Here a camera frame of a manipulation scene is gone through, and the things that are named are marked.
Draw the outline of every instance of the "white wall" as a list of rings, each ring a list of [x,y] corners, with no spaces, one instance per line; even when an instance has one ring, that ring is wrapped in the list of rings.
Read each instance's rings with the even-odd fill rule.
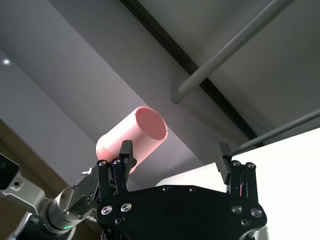
[[[97,162],[96,144],[13,61],[0,64],[0,118],[69,185]]]

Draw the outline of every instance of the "ceiling light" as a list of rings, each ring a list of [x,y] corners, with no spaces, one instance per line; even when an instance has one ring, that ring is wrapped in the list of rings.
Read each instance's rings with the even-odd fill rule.
[[[4,59],[2,60],[2,64],[9,66],[9,65],[11,64],[11,61],[10,61],[8,58],[4,58]]]

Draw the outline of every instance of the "pink cup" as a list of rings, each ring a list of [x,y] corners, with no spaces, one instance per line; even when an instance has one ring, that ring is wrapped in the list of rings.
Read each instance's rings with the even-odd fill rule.
[[[111,162],[119,157],[124,140],[132,140],[133,157],[136,167],[159,147],[168,136],[166,122],[155,110],[148,106],[139,106],[96,143],[96,155],[99,160]]]

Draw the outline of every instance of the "ceiling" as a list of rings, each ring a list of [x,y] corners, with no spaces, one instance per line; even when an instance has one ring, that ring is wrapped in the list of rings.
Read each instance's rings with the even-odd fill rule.
[[[198,66],[265,2],[140,0]],[[319,107],[319,7],[317,1],[296,0],[209,78],[258,135]],[[22,114],[40,116],[20,111],[30,107],[28,101],[0,105],[1,119],[68,183],[95,162],[88,158],[94,158],[98,138],[140,105],[158,111],[169,134],[131,175],[137,188],[211,163],[220,156],[217,141],[236,146],[248,140],[200,87],[180,104],[171,102],[171,92],[189,75],[119,0],[2,0],[0,49],[15,66],[0,72],[0,83],[10,85],[2,96],[9,99],[10,91],[28,82],[52,109],[39,113],[43,128],[52,132],[45,134],[37,124],[27,126],[35,129],[33,136],[24,131]],[[32,93],[24,88],[26,96]],[[48,156],[41,143],[52,134],[66,137],[55,132],[57,120],[48,117],[53,111],[60,124],[74,129],[57,149],[67,155],[64,145],[83,139],[64,170],[63,155]],[[271,142],[317,127],[314,120]],[[79,166],[68,174],[72,163]]]
[[[139,0],[203,65],[269,0]],[[320,2],[295,0],[209,79],[257,135],[320,107]],[[271,139],[320,127],[315,119]]]

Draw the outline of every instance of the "black mounting plate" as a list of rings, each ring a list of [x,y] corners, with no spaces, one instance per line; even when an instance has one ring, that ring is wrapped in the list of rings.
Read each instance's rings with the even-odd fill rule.
[[[125,203],[132,205],[128,212],[121,211]],[[102,215],[102,208],[109,205],[111,213]],[[232,206],[241,206],[242,213],[233,213]],[[253,208],[260,209],[262,216],[251,215]],[[128,240],[241,240],[267,224],[263,208],[249,198],[186,185],[106,197],[96,217],[105,232],[120,231]]]
[[[0,191],[9,187],[19,170],[18,164],[0,153]]]

